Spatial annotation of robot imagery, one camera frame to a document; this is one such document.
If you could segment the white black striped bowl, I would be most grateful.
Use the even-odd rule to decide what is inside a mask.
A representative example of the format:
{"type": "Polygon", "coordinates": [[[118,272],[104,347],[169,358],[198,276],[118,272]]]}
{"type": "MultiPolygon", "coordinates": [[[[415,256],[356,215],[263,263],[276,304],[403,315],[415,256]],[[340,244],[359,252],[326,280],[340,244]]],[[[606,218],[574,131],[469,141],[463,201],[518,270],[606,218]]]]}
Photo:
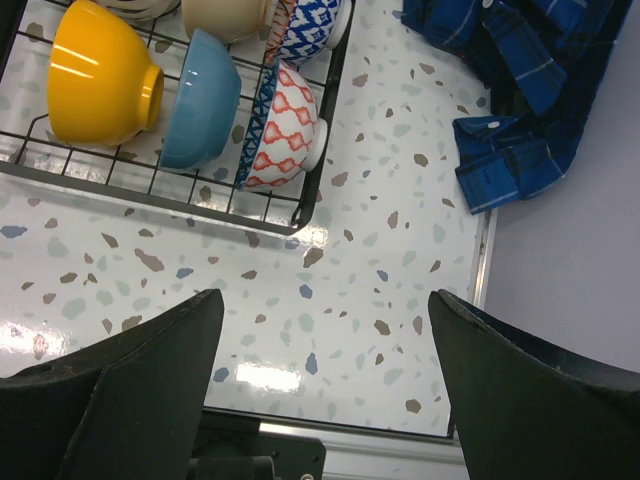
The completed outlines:
{"type": "Polygon", "coordinates": [[[96,0],[115,15],[128,20],[154,20],[176,9],[180,0],[96,0]]]}

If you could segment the yellow rimmed bowl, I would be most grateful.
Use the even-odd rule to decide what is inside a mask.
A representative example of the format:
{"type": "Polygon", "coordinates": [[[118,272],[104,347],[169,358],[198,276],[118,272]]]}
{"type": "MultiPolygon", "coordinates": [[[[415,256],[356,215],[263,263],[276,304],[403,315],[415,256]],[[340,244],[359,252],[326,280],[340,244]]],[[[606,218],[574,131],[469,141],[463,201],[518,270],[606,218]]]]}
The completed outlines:
{"type": "Polygon", "coordinates": [[[129,24],[93,1],[76,1],[67,9],[47,79],[49,121],[58,140],[127,142],[155,126],[163,92],[163,70],[129,24]]]}

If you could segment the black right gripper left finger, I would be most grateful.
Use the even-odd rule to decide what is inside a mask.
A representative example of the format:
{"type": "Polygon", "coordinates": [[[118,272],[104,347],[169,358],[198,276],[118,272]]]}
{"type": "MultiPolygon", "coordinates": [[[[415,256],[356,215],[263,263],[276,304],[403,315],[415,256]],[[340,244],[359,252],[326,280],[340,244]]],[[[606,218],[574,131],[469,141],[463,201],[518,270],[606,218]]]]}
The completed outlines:
{"type": "Polygon", "coordinates": [[[2,478],[186,478],[223,316],[204,290],[2,379],[2,478]]]}

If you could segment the teal blue bowl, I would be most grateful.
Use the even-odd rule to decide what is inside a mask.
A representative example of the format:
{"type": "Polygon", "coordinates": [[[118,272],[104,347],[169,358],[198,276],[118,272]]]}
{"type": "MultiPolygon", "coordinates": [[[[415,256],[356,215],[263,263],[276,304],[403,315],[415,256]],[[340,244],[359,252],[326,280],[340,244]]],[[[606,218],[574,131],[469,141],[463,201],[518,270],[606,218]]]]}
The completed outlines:
{"type": "Polygon", "coordinates": [[[231,133],[241,79],[227,48],[194,30],[159,157],[159,167],[196,171],[216,160],[231,133]]]}

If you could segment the blue plaid shirt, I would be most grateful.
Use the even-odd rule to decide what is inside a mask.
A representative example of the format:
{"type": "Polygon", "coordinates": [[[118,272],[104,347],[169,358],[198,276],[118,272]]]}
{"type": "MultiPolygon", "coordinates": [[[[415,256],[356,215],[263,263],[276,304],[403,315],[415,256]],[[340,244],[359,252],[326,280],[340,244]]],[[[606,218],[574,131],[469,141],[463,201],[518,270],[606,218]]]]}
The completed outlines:
{"type": "Polygon", "coordinates": [[[628,1],[406,1],[401,22],[458,56],[491,113],[453,122],[471,213],[541,195],[576,155],[628,1]]]}

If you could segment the cream beige bowl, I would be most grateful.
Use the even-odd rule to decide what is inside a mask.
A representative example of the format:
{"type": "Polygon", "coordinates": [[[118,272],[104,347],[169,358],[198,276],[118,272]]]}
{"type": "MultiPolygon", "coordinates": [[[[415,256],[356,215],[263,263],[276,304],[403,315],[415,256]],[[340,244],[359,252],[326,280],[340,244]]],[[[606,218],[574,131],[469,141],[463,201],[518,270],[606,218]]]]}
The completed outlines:
{"type": "Polygon", "coordinates": [[[236,43],[257,33],[271,11],[270,0],[182,0],[189,38],[200,29],[223,43],[236,43]]]}

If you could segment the blue triangle patterned bowl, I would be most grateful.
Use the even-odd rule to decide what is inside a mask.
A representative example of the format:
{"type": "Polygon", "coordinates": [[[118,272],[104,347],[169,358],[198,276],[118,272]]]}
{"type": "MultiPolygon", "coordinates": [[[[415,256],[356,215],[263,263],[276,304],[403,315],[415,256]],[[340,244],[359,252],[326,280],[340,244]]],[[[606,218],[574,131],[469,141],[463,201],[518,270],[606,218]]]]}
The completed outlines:
{"type": "Polygon", "coordinates": [[[318,164],[328,123],[299,72],[277,59],[265,68],[253,102],[234,187],[272,191],[318,164]]]}

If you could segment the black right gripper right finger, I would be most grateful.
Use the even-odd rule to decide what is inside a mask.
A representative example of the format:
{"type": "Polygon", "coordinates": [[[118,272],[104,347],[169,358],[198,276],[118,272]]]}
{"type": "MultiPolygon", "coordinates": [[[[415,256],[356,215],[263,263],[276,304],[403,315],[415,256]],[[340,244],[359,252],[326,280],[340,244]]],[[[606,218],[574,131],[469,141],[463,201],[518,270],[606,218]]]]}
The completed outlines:
{"type": "Polygon", "coordinates": [[[428,312],[472,479],[636,479],[639,375],[441,289],[428,312]]]}

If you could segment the red blue patterned bowl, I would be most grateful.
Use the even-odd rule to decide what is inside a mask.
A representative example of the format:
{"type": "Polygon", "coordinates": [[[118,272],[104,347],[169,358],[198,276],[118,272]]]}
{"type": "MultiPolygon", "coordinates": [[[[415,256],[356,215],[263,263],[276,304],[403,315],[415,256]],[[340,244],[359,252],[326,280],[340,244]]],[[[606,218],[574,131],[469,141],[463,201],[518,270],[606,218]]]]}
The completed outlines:
{"type": "Polygon", "coordinates": [[[301,66],[324,50],[335,49],[347,30],[352,9],[349,0],[278,1],[264,63],[280,59],[301,66]]]}

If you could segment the aluminium rail frame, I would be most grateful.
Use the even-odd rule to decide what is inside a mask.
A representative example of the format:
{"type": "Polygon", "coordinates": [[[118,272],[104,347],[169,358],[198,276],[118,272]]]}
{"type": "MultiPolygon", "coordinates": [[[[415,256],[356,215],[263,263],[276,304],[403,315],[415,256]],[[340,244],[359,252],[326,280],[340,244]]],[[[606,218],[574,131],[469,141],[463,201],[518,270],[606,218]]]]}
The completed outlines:
{"type": "Polygon", "coordinates": [[[318,207],[289,237],[206,225],[225,320],[206,405],[262,431],[320,438],[327,472],[466,470],[431,334],[429,294],[475,300],[482,218],[437,204],[318,207]]]}

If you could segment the black wire dish rack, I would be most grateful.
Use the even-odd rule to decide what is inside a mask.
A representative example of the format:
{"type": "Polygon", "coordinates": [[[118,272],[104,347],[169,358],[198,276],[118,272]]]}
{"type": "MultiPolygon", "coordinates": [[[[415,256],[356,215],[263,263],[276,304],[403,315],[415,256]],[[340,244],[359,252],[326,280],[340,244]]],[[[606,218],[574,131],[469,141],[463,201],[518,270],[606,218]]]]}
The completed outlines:
{"type": "Polygon", "coordinates": [[[165,71],[161,117],[152,131],[122,146],[83,147],[59,141],[46,105],[51,46],[67,1],[1,4],[1,176],[73,192],[156,207],[173,215],[202,217],[241,229],[293,235],[312,218],[321,166],[276,190],[237,190],[234,177],[259,84],[265,76],[267,34],[235,44],[229,52],[242,79],[232,131],[222,155],[194,173],[159,167],[161,147],[189,41],[178,2],[154,20],[132,21],[152,60],[165,71]]]}

